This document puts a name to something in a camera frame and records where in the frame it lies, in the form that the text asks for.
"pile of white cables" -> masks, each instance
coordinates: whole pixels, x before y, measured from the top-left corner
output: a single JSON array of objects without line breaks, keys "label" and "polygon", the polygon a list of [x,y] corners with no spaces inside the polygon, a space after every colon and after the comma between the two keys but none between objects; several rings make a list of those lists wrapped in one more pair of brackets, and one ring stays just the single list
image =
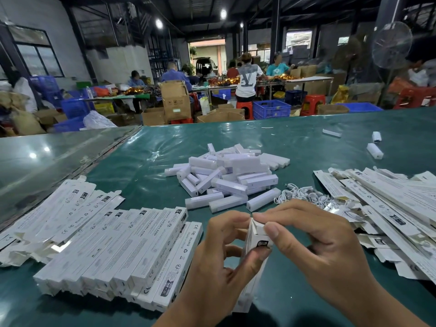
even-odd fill
[{"label": "pile of white cables", "polygon": [[286,187],[287,189],[283,190],[280,196],[274,199],[275,204],[281,204],[292,198],[297,198],[298,200],[308,201],[324,209],[329,203],[335,203],[332,197],[315,190],[311,186],[298,188],[293,183],[288,183]]}]

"red shirt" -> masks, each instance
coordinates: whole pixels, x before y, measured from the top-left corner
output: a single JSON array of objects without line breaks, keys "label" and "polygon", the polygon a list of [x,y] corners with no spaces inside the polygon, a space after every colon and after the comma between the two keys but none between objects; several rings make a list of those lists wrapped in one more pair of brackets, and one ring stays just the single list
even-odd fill
[{"label": "red shirt", "polygon": [[227,78],[236,78],[237,76],[239,76],[239,72],[236,68],[231,67],[227,70]]}]

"ceiling light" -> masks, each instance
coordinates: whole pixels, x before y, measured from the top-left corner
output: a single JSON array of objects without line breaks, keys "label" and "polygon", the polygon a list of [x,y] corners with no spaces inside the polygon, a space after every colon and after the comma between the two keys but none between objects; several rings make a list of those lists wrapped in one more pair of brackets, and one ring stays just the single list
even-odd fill
[{"label": "ceiling light", "polygon": [[227,11],[225,9],[221,10],[220,16],[222,20],[225,20],[227,17]]},{"label": "ceiling light", "polygon": [[159,20],[159,19],[157,19],[157,20],[156,20],[156,27],[157,27],[158,29],[162,29],[163,26],[164,26],[164,25],[163,25],[162,21]]}]

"black pants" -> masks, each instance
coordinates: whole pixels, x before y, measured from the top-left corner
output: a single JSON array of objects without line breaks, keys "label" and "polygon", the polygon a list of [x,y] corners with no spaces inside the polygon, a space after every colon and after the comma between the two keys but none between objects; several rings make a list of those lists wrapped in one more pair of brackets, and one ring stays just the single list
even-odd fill
[{"label": "black pants", "polygon": [[142,100],[141,98],[134,98],[134,108],[136,114],[142,113],[141,100]]},{"label": "black pants", "polygon": [[253,102],[256,98],[256,95],[250,96],[249,98],[242,98],[240,96],[236,96],[237,102]]}]

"person in blue shirt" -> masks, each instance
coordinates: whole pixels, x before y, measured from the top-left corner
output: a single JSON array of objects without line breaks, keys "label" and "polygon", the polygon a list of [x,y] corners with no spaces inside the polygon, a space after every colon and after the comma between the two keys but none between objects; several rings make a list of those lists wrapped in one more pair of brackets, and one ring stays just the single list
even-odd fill
[{"label": "person in blue shirt", "polygon": [[266,70],[266,75],[270,77],[280,76],[283,73],[289,74],[291,68],[286,64],[282,63],[282,55],[276,54],[274,56],[274,64],[268,66]]},{"label": "person in blue shirt", "polygon": [[134,70],[132,71],[132,76],[130,77],[129,81],[127,82],[127,84],[130,87],[145,87],[146,85],[144,84],[144,82],[139,79],[139,72]]},{"label": "person in blue shirt", "polygon": [[162,82],[166,82],[169,80],[180,80],[185,82],[188,92],[192,92],[192,85],[189,82],[189,78],[185,76],[183,72],[177,71],[177,65],[175,63],[169,62],[166,68],[168,69],[168,71],[162,75]]}]

